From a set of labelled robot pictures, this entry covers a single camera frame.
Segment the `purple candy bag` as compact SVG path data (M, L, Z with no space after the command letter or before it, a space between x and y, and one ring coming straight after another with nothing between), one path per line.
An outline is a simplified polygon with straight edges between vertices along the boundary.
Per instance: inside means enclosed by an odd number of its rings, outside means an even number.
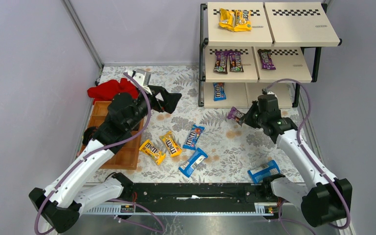
M236 107L232 107L228 112L227 119L235 121L238 125L242 126L244 122L245 113L238 110Z
M261 67L264 70L276 70L276 67L271 58L272 51L270 49L258 49L258 56L261 61Z

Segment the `blue M&M candy bag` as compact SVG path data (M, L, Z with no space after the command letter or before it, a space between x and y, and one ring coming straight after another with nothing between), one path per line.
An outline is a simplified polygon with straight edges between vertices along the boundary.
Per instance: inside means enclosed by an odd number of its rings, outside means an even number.
M189 150L196 150L196 144L201 136L201 134L204 132L205 127L203 126L197 126L192 125L191 130L188 134L188 137L186 138L186 141L182 145L183 149L189 149Z

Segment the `blue white candy bag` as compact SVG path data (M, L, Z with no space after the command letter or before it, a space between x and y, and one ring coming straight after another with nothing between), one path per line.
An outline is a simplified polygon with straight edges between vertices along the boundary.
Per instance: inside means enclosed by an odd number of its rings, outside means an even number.
M195 169L208 158L208 155L200 148L197 148L193 155L179 166L180 172L189 178Z

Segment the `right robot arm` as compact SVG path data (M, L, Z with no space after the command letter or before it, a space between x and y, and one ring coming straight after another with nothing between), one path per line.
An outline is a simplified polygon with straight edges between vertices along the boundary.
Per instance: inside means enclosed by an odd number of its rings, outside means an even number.
M244 124L262 129L292 161L305 185L293 183L284 176L269 179L271 193L301 209L309 225L318 227L345 219L345 229L351 222L352 185L338 179L316 157L303 140L300 129L288 117L282 117L278 99L262 94L243 117Z

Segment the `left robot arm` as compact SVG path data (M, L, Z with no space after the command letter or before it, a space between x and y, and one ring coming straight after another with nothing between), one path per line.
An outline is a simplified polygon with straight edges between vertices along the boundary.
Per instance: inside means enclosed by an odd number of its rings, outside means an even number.
M49 232L64 233L82 213L122 194L124 187L117 178L85 191L82 187L127 142L141 135L141 132L132 132L144 118L150 119L153 110L173 113L182 97L181 93L169 93L161 86L150 85L149 89L148 93L140 91L136 99L129 93L115 95L107 107L104 122L83 152L51 184L31 190L28 197L38 213L34 225L36 234L41 234L38 228L40 218L51 226Z

